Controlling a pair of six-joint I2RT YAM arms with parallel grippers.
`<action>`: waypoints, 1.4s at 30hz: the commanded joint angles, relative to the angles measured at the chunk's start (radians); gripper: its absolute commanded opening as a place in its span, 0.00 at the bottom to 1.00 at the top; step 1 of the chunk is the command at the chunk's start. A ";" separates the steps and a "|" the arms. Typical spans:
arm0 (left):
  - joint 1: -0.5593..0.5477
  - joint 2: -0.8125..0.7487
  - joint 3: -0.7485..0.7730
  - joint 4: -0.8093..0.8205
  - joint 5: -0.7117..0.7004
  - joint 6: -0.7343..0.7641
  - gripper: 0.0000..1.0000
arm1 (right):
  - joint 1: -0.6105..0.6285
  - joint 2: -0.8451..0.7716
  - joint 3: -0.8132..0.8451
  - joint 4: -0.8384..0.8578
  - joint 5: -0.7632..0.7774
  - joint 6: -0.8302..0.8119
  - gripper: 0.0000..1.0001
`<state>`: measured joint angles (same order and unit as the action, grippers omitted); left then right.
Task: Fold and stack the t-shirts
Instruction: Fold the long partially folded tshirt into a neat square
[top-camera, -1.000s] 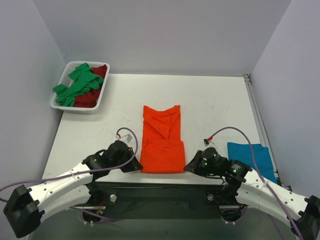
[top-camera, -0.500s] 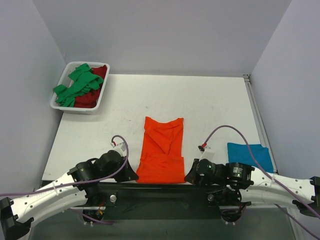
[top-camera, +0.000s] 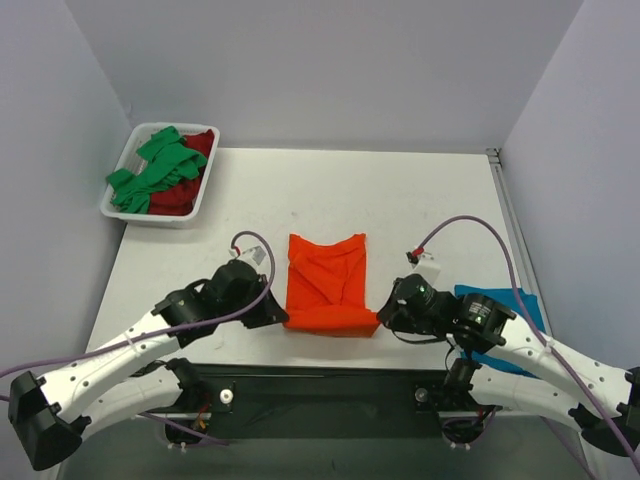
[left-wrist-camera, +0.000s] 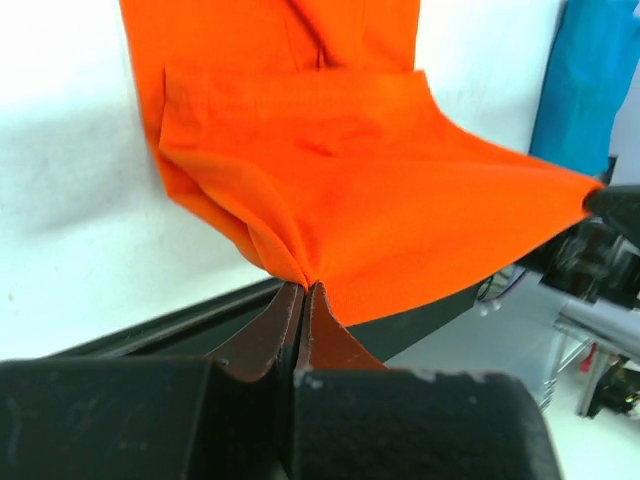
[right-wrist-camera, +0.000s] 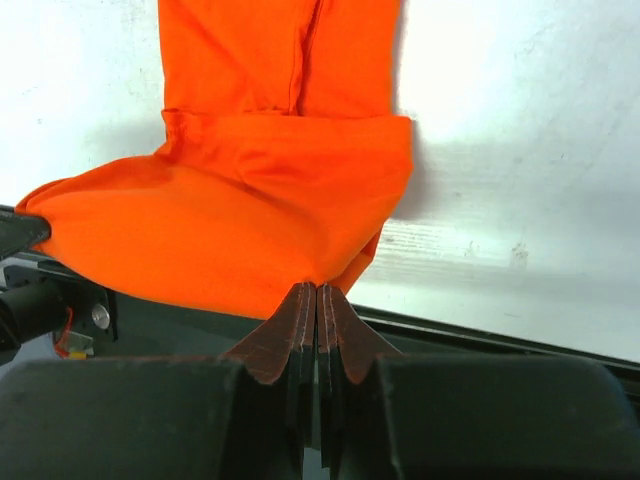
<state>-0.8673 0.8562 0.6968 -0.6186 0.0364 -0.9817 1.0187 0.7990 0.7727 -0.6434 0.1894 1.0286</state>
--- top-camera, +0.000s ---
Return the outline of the orange t shirt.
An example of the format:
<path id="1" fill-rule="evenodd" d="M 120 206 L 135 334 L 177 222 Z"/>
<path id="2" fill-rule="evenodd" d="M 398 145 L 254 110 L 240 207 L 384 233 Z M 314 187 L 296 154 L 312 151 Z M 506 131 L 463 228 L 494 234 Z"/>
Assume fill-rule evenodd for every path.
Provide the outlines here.
<path id="1" fill-rule="evenodd" d="M 366 235 L 331 245 L 289 236 L 285 310 L 290 331 L 338 338 L 370 338 L 379 327 L 366 306 Z"/>

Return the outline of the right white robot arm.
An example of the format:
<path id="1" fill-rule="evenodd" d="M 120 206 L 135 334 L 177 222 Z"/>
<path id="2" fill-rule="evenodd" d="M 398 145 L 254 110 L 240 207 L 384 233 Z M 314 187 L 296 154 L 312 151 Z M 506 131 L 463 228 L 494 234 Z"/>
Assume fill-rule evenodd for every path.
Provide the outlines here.
<path id="1" fill-rule="evenodd" d="M 574 429 L 611 455 L 636 453 L 638 369 L 610 366 L 557 342 L 489 296 L 438 291 L 432 255 L 417 250 L 407 257 L 411 271 L 394 281 L 377 319 L 393 333 L 447 341 L 461 353 L 442 386 L 448 404 L 530 413 Z"/>

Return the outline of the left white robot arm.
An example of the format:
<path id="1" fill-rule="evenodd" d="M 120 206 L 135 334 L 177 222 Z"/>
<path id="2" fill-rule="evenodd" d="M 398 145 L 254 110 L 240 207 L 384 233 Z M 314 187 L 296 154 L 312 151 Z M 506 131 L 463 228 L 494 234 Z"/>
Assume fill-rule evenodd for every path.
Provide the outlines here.
<path id="1" fill-rule="evenodd" d="M 169 293 L 139 321 L 78 357 L 12 368 L 8 420 L 36 471 L 54 467 L 98 431 L 150 410 L 195 409 L 202 387 L 187 362 L 166 358 L 238 321 L 247 329 L 284 323 L 274 298 L 275 257 L 266 241 L 239 250 L 211 278 Z"/>

